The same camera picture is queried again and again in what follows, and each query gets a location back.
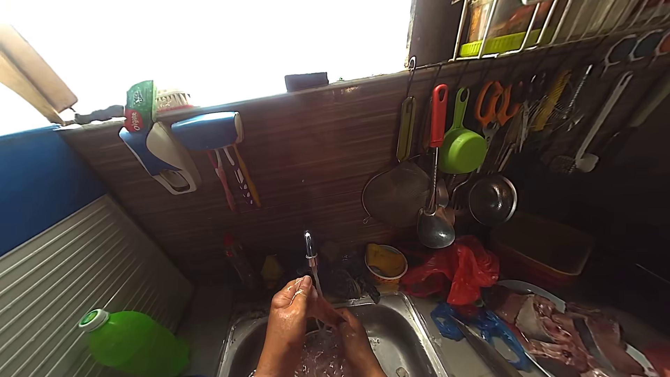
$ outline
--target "orange scissors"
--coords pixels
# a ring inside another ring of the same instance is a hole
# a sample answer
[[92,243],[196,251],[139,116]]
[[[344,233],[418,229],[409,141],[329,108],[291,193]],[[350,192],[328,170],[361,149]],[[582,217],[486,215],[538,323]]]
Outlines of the orange scissors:
[[[482,114],[482,103],[484,102],[484,97],[489,88],[493,86],[493,94],[491,95],[490,100],[486,106],[486,113]],[[496,105],[498,100],[502,96],[502,103],[496,111]],[[482,90],[479,92],[477,97],[477,103],[474,108],[474,116],[479,120],[479,123],[482,124],[482,133],[484,134],[484,140],[486,140],[486,147],[488,148],[493,141],[498,129],[504,126],[507,121],[515,116],[519,112],[521,107],[520,103],[515,103],[512,106],[510,111],[510,100],[512,98],[512,84],[508,85],[506,88],[500,84],[500,81],[489,81],[482,87]]]

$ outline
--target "corrugated panel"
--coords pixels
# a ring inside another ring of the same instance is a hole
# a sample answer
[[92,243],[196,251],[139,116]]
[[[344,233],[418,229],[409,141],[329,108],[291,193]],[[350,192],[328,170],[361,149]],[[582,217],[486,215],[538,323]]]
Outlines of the corrugated panel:
[[192,285],[103,196],[0,258],[0,376],[115,376],[76,327],[91,309],[136,310],[174,331]]

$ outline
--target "human hand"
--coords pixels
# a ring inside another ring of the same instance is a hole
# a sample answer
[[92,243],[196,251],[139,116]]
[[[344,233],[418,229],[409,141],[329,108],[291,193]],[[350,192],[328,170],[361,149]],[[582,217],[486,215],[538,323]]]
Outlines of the human hand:
[[338,325],[344,344],[344,357],[357,377],[386,377],[370,346],[365,328],[347,309],[338,311],[345,322]]
[[275,294],[255,376],[293,376],[305,343],[308,308],[316,300],[310,276],[288,282]]

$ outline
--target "green packet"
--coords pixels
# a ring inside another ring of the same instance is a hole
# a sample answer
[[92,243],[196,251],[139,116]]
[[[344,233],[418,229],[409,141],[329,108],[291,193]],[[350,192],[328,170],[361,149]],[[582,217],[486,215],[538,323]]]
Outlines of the green packet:
[[148,132],[156,120],[156,86],[153,80],[142,81],[126,92],[126,120],[128,132]]

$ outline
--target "blue wall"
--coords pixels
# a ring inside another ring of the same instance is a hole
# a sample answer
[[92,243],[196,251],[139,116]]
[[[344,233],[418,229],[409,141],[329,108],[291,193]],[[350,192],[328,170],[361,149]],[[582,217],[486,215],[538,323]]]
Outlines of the blue wall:
[[107,192],[54,128],[0,137],[0,256]]

